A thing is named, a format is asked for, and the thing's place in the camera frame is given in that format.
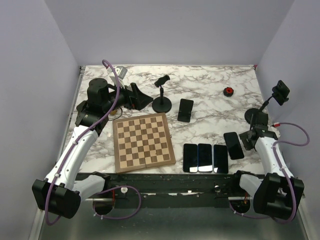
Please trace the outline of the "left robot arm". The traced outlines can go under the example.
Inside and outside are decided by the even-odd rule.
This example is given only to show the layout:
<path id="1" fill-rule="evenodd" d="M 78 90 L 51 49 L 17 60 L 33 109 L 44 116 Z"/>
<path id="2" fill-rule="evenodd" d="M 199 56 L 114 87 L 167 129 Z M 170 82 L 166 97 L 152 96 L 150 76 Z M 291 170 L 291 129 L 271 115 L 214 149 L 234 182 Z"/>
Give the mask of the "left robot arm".
<path id="1" fill-rule="evenodd" d="M 50 173 L 43 180 L 35 180 L 32 192 L 39 209 L 58 217 L 71 219 L 81 202 L 93 195 L 107 197 L 111 191 L 110 176 L 93 172 L 84 180 L 76 180 L 80 166 L 91 146 L 109 121 L 113 109 L 142 110 L 153 98 L 142 93 L 135 83 L 117 87 L 103 78 L 88 84 L 87 100 L 77 107 L 75 128 L 67 147 Z"/>

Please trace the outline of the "black tall round-base stand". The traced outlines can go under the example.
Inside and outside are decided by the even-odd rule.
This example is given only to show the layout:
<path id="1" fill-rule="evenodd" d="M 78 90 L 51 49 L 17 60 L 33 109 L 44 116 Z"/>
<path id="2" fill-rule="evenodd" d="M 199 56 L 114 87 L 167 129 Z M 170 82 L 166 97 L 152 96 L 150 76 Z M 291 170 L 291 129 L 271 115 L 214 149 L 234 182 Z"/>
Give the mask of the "black tall round-base stand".
<path id="1" fill-rule="evenodd" d="M 168 75 L 164 75 L 154 83 L 154 85 L 160 89 L 160 96 L 155 98 L 152 102 L 152 109 L 156 113 L 168 113 L 172 108 L 172 102 L 169 98 L 164 96 L 163 85 L 168 80 L 170 80 L 170 77 Z"/>

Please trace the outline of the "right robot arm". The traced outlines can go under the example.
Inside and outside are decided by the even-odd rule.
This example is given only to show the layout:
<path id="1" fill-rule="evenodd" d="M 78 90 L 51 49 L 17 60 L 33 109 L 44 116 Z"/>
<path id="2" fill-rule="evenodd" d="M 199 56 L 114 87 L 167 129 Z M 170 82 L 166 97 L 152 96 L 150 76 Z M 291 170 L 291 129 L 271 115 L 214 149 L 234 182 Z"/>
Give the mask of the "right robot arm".
<path id="1" fill-rule="evenodd" d="M 252 114 L 250 129 L 240 134 L 246 150 L 255 149 L 262 161 L 265 176 L 241 172 L 240 178 L 230 183 L 230 191 L 241 196 L 247 192 L 253 198 L 253 209 L 277 222 L 291 222 L 297 213 L 305 185 L 287 167 L 275 132 L 268 126 L 268 115 Z"/>

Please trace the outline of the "phone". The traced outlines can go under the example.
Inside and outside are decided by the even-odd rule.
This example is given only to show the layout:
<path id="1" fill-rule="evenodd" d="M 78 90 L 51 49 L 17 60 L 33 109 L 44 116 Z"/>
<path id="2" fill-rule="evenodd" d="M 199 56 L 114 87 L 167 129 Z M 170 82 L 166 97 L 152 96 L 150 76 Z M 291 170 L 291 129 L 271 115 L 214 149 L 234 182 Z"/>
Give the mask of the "phone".
<path id="1" fill-rule="evenodd" d="M 201 173 L 211 173 L 213 171 L 213 152 L 211 144 L 198 144 L 198 171 Z"/>
<path id="2" fill-rule="evenodd" d="M 229 173 L 228 149 L 225 145 L 213 146 L 213 171 L 216 174 Z"/>
<path id="3" fill-rule="evenodd" d="M 231 160 L 243 159 L 244 153 L 236 132 L 226 132 L 223 134 L 225 144 Z"/>
<path id="4" fill-rule="evenodd" d="M 185 143 L 183 145 L 183 171 L 185 173 L 198 172 L 198 146 Z"/>

